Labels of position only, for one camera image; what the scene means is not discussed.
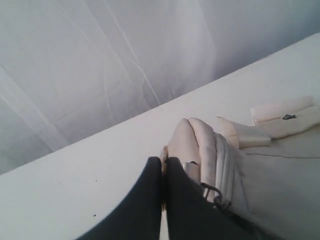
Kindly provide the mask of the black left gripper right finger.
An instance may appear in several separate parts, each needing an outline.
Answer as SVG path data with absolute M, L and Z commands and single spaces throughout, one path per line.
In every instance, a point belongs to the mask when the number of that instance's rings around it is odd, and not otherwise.
M 197 190 L 176 157 L 165 161 L 165 197 L 171 240 L 273 240 L 237 215 L 222 213 Z

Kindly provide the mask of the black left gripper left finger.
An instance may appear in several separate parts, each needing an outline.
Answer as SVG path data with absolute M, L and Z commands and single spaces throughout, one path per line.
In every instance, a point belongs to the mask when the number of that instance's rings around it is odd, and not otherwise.
M 162 163 L 157 156 L 61 160 L 62 193 L 54 240 L 157 240 L 161 231 Z

